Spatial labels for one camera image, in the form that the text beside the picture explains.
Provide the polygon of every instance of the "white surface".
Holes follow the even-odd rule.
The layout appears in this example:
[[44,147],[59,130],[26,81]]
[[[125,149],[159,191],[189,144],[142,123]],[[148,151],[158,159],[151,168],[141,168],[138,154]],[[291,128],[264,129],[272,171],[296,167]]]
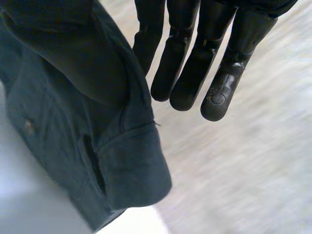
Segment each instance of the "white surface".
[[[90,234],[67,196],[7,123],[0,84],[0,234]],[[100,234],[168,234],[153,207],[129,209]]]

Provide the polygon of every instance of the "small button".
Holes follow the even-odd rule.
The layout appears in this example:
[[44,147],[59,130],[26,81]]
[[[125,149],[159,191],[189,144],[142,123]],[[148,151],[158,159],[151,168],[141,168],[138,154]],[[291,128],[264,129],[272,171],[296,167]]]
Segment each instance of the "small button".
[[32,134],[34,132],[34,126],[29,119],[25,120],[25,129],[30,134]]

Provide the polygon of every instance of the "dark jacket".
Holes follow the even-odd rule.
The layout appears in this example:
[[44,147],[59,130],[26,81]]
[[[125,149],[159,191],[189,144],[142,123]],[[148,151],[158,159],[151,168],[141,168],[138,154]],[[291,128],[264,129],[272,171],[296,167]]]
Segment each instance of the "dark jacket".
[[171,178],[143,71],[98,2],[93,13],[123,58],[130,96],[121,111],[80,93],[60,71],[14,39],[2,21],[0,80],[11,124],[96,232],[127,208],[163,199]]

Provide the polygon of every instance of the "gray floor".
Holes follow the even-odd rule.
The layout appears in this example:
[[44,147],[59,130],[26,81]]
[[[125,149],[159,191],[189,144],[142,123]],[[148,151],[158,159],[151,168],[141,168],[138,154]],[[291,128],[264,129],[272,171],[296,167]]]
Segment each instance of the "gray floor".
[[[133,44],[134,0],[103,0]],[[154,102],[173,177],[159,203],[173,234],[312,234],[312,1],[299,0],[258,46],[226,117],[205,121],[194,107]],[[169,33],[148,75],[151,84]]]

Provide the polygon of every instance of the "glove finger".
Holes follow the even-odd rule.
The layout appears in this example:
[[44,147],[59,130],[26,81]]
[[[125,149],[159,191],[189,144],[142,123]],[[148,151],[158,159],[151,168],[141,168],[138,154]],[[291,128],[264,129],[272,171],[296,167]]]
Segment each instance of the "glove finger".
[[176,110],[193,106],[235,12],[236,8],[227,4],[201,0],[195,45],[170,95]]
[[147,74],[162,37],[165,0],[135,0],[135,4],[140,29],[135,35],[133,51]]
[[169,99],[191,43],[199,0],[168,0],[170,34],[156,72],[151,94],[157,101]]
[[256,46],[276,22],[277,18],[238,9],[228,47],[201,105],[205,119],[218,121],[224,117]]

